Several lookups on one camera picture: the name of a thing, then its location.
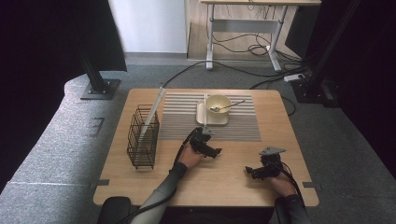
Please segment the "white bowl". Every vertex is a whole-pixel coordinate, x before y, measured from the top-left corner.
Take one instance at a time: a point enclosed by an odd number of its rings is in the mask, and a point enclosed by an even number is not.
[[[211,95],[206,99],[206,110],[214,114],[226,114],[230,111],[231,107],[223,108],[224,106],[231,105],[231,100],[225,95]],[[223,108],[219,112],[210,110],[212,106]]]

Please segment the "metal spoon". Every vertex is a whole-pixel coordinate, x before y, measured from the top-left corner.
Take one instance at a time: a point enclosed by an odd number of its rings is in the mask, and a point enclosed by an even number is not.
[[[233,105],[239,105],[239,104],[242,104],[244,102],[245,102],[245,100],[243,100],[243,101],[241,101],[239,103],[233,104]],[[227,105],[227,106],[224,106],[222,108],[220,108],[218,106],[212,106],[212,107],[210,107],[210,110],[213,111],[213,112],[219,112],[221,109],[224,109],[224,108],[227,108],[227,107],[230,107],[230,106],[233,106],[233,105]]]

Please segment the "wall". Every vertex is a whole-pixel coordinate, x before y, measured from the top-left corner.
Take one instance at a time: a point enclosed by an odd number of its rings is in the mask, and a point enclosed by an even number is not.
[[[187,53],[185,0],[109,0],[124,52]]]

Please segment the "person's arm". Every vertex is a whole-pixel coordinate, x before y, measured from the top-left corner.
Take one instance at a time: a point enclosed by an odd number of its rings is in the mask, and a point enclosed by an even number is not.
[[[140,208],[152,205],[160,200],[163,200],[174,192],[177,187],[178,181],[183,178],[183,175],[194,167],[204,155],[196,154],[190,144],[186,144],[182,150],[177,162],[174,164],[172,170],[170,170],[169,175],[161,183],[161,185],[156,188],[148,199],[143,203]],[[160,223],[163,217],[163,212],[168,205],[168,202],[162,203],[147,212],[139,214],[134,218],[132,224],[156,224]]]
[[[310,224],[311,221],[306,213],[303,199],[297,194],[289,178],[280,173],[277,177],[268,177],[268,180],[274,190],[284,198],[285,209],[290,215],[291,223]]]

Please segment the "black stand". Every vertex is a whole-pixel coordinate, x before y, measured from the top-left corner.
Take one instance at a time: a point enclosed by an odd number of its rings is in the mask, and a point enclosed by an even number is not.
[[[118,79],[103,79],[99,71],[93,67],[85,49],[78,40],[80,61],[87,76],[90,79],[85,91],[81,94],[81,100],[111,100],[119,86]]]
[[[354,15],[361,0],[351,0],[346,9],[346,13],[341,19],[340,24],[335,28],[332,33],[332,38],[323,50],[322,55],[318,59],[315,67],[313,68],[313,76],[309,82],[294,82],[291,83],[294,94],[299,103],[309,104],[323,104],[327,107],[338,107],[336,99],[337,85],[330,80],[324,79],[324,69],[326,62],[329,60],[334,47],[336,46],[340,36],[347,27],[347,24]]]
[[[85,91],[81,94],[81,100],[111,100],[119,86],[119,79],[103,79],[103,88],[95,90],[92,82],[87,85]]]
[[[291,86],[299,103],[339,107],[337,103],[338,86],[330,80],[323,80],[320,88],[314,92],[309,91],[309,82],[292,81]]]

